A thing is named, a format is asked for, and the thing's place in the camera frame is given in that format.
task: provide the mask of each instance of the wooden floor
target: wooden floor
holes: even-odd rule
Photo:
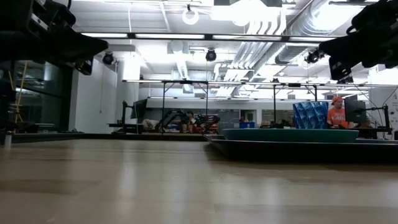
[[[206,145],[74,140],[1,149],[0,222],[398,223],[396,167],[233,162]]]

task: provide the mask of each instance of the orange cap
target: orange cap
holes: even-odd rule
[[[333,99],[331,100],[331,104],[334,105],[336,101],[342,100],[343,97],[341,96],[334,96]]]

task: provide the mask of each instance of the green tray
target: green tray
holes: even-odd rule
[[[224,129],[227,140],[354,143],[359,131],[343,129]]]

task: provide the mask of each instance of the computer monitor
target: computer monitor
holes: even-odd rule
[[[143,118],[145,116],[145,110],[147,108],[148,99],[139,100],[133,103],[131,106],[130,119]]]
[[[346,121],[354,123],[366,123],[365,102],[344,99]]]

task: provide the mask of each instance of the orange shirt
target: orange shirt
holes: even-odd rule
[[[332,108],[328,112],[328,122],[331,124],[340,124],[344,128],[348,128],[348,122],[346,121],[346,114],[344,108],[338,110]]]

